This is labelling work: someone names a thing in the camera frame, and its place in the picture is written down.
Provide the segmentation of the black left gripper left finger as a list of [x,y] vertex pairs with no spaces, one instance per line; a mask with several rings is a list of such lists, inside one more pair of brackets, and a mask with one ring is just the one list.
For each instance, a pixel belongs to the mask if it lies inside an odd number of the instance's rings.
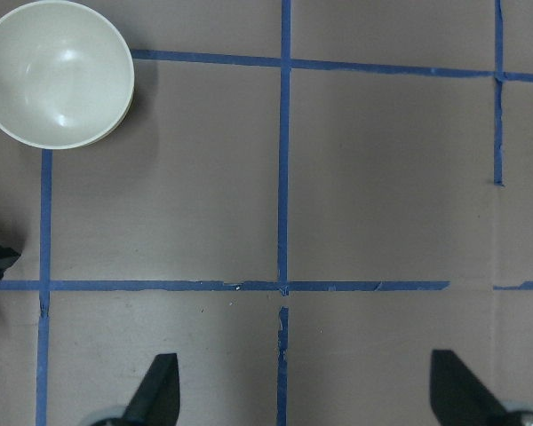
[[179,418],[176,353],[158,354],[121,417],[127,425],[171,425]]

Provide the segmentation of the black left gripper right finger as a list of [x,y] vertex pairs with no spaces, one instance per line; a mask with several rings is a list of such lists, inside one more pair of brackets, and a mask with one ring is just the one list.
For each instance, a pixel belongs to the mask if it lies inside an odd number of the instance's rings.
[[508,414],[452,350],[432,350],[430,406],[440,425],[499,425]]

